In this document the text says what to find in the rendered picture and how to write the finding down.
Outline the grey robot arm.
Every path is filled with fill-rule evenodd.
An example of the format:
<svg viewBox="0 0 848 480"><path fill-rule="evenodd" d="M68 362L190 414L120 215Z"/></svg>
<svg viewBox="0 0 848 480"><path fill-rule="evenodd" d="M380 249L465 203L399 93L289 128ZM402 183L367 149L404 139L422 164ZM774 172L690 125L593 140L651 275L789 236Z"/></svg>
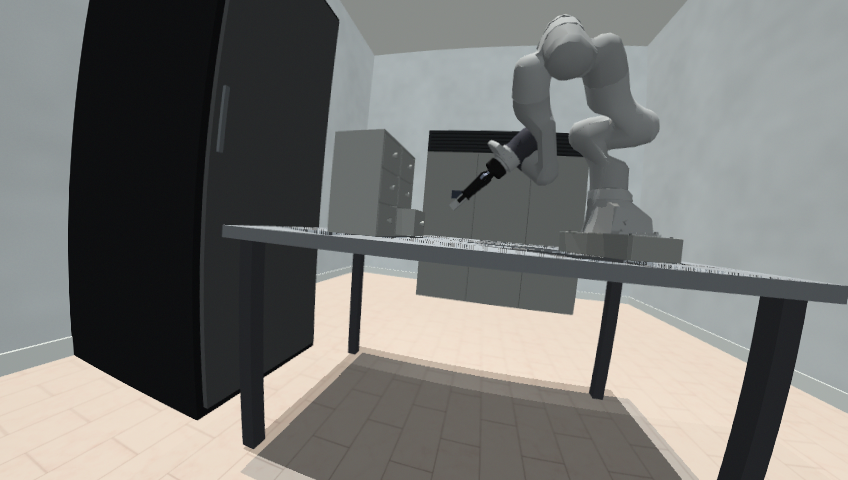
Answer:
<svg viewBox="0 0 848 480"><path fill-rule="evenodd" d="M565 14L548 24L539 43L535 53L518 60L513 75L513 109L526 128L504 146L489 141L495 159L508 172L517 167L539 186L552 183L559 164L550 81L582 78L588 107L603 116L575 123L568 136L589 167L581 232L661 237L653 233L652 218L632 203L629 167L607 154L650 143L660 129L657 114L631 94L622 39L613 33L590 38L580 20Z"/></svg>

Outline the grey drawer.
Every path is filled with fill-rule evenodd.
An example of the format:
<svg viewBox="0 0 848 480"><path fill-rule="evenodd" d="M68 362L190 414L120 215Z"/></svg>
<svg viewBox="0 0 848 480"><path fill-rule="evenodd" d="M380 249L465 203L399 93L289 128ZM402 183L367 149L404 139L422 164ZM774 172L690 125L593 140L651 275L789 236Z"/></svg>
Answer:
<svg viewBox="0 0 848 480"><path fill-rule="evenodd" d="M409 170L410 169L410 170ZM402 149L400 176L413 183L414 159Z"/></svg>
<svg viewBox="0 0 848 480"><path fill-rule="evenodd" d="M379 203L377 235L395 235L396 209Z"/></svg>
<svg viewBox="0 0 848 480"><path fill-rule="evenodd" d="M382 164L397 174L400 174L401 150L402 148L385 134Z"/></svg>
<svg viewBox="0 0 848 480"><path fill-rule="evenodd" d="M382 168L380 200L397 205L399 178Z"/></svg>
<svg viewBox="0 0 848 480"><path fill-rule="evenodd" d="M396 235L423 236L425 212L397 208Z"/></svg>
<svg viewBox="0 0 848 480"><path fill-rule="evenodd" d="M410 192L410 193L407 193ZM411 208L412 185L400 179L398 205Z"/></svg>

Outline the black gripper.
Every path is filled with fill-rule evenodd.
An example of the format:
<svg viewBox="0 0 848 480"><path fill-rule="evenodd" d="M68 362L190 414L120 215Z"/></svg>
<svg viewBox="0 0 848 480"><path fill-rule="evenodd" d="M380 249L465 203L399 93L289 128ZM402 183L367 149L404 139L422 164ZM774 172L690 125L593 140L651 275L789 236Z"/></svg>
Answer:
<svg viewBox="0 0 848 480"><path fill-rule="evenodd" d="M491 182L493 177L500 179L506 174L506 170L501 162L495 158L488 161L486 163L486 167L488 170L481 172L480 175L464 191L461 191L462 194L449 205L453 211L455 211L467 199L470 200L469 198L482 189L481 186L484 187L487 183Z"/></svg>

